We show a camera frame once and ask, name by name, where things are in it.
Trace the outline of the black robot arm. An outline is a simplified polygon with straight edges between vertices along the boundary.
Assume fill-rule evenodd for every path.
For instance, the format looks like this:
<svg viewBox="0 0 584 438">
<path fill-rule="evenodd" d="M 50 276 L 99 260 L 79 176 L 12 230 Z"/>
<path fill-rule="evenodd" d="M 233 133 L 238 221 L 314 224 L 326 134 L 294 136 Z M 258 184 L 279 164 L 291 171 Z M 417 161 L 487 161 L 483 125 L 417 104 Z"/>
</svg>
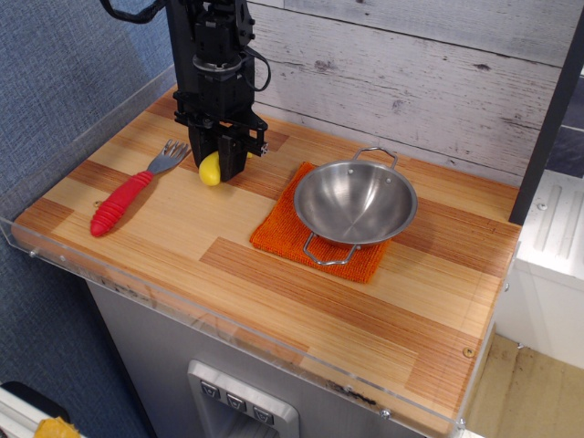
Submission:
<svg viewBox="0 0 584 438">
<path fill-rule="evenodd" d="M 247 156 L 267 151 L 268 125 L 253 111 L 254 19 L 245 1 L 171 1 L 166 6 L 177 78 L 175 119 L 186 126 L 197 165 L 218 155 L 220 179 L 245 169 Z"/>
</svg>

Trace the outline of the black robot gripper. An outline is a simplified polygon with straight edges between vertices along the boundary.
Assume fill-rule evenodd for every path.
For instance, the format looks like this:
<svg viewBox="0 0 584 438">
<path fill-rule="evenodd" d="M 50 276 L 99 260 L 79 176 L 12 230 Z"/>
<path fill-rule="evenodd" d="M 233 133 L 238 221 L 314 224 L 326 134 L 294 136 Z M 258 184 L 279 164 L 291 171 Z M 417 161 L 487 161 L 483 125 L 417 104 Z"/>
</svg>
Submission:
<svg viewBox="0 0 584 438">
<path fill-rule="evenodd" d="M 196 167 L 218 151 L 220 178 L 228 182 L 244 170 L 247 152 L 267 152 L 267 124 L 252 110 L 258 91 L 256 65 L 244 63 L 228 72 L 194 68 L 198 92 L 174 92 L 175 119 L 188 128 Z M 222 123 L 233 125 L 232 137 L 224 135 Z"/>
</svg>

